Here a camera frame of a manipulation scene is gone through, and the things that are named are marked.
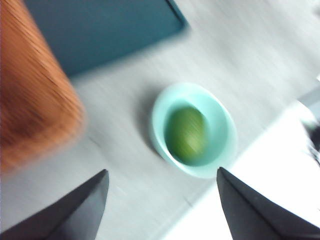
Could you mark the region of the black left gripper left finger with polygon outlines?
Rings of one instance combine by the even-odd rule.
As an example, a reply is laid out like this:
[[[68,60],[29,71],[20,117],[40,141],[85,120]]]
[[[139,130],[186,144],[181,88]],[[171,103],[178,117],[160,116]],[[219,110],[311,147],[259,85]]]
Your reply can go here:
[[[103,169],[61,199],[0,234],[2,240],[94,240],[105,211]]]

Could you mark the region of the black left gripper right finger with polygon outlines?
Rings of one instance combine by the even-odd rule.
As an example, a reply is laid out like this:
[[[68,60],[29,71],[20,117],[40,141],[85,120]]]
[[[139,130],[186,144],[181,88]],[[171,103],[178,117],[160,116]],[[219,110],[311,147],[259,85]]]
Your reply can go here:
[[[318,240],[320,228],[272,202],[223,167],[216,182],[234,240]]]

